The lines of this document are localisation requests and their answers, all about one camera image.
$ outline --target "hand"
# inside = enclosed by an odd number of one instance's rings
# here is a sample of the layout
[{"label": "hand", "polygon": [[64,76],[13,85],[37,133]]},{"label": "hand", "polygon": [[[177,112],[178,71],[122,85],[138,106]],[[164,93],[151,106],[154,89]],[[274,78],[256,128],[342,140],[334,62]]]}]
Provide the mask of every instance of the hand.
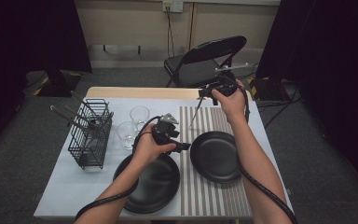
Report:
[{"label": "hand", "polygon": [[174,143],[161,146],[157,145],[151,133],[155,125],[156,124],[149,124],[145,127],[132,158],[133,161],[144,166],[154,161],[159,154],[172,151],[176,148],[176,144]]},{"label": "hand", "polygon": [[[241,81],[236,80],[236,82],[240,86],[243,86]],[[222,109],[227,116],[228,122],[244,118],[245,98],[243,97],[243,93],[240,89],[237,89],[228,97],[217,90],[212,90],[212,95],[222,105]]]}]

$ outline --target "utensil holder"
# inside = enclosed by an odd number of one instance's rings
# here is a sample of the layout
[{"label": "utensil holder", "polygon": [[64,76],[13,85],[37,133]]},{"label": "utensil holder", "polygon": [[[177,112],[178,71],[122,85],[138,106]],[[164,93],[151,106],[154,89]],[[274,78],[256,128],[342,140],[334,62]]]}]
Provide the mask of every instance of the utensil holder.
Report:
[{"label": "utensil holder", "polygon": [[73,125],[68,150],[83,170],[86,166],[99,166],[103,169],[113,112],[109,112],[105,100],[89,99],[81,105],[78,114],[82,118],[76,116],[74,121],[84,128]]}]

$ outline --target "chair backrest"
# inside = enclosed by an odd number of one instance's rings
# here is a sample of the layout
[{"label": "chair backrest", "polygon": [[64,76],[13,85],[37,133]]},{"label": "chair backrest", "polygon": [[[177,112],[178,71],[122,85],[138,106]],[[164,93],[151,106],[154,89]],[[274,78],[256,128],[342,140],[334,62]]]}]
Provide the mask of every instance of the chair backrest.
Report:
[{"label": "chair backrest", "polygon": [[183,56],[180,65],[182,65],[182,63],[199,63],[229,55],[221,64],[223,65],[230,61],[232,57],[245,46],[245,44],[246,38],[241,35],[209,41],[194,47],[186,53]]}]

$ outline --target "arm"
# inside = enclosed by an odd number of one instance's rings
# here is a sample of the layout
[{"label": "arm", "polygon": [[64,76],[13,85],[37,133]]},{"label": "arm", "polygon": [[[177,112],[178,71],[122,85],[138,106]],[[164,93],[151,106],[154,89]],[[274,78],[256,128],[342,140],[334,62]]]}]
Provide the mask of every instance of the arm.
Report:
[{"label": "arm", "polygon": [[[227,115],[227,120],[235,135],[235,143],[243,168],[286,203],[278,173],[246,122],[243,114],[245,107],[243,94],[239,90],[229,97],[224,96],[219,91],[213,91],[212,94],[220,102]],[[255,223],[291,223],[287,215],[275,202],[246,178],[243,177],[242,181],[252,207]]]},{"label": "arm", "polygon": [[[159,154],[175,148],[175,144],[158,146],[151,134],[153,126],[154,124],[151,124],[145,128],[144,135],[139,140],[130,164],[97,200],[117,195],[130,189],[149,163],[154,161]],[[93,207],[79,217],[76,223],[116,223],[126,201],[127,197]]]}]

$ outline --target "gray carpet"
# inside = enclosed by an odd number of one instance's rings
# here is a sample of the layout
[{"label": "gray carpet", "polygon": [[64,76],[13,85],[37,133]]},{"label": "gray carpet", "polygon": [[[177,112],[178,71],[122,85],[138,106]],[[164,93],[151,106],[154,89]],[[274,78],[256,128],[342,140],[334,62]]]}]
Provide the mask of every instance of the gray carpet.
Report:
[{"label": "gray carpet", "polygon": [[[237,76],[250,69],[235,71]],[[29,74],[37,80],[43,73]],[[84,74],[76,92],[92,86],[164,87],[163,68],[94,69]],[[34,97],[37,83],[26,90],[19,113],[0,133],[0,223],[71,223],[34,218],[62,144],[66,123],[49,111],[51,105],[78,108],[71,98]],[[293,93],[293,87],[287,91]],[[267,123],[282,107],[260,108]],[[299,223],[358,223],[358,175],[323,139],[320,123],[303,102],[289,105],[267,127],[267,135]]]}]

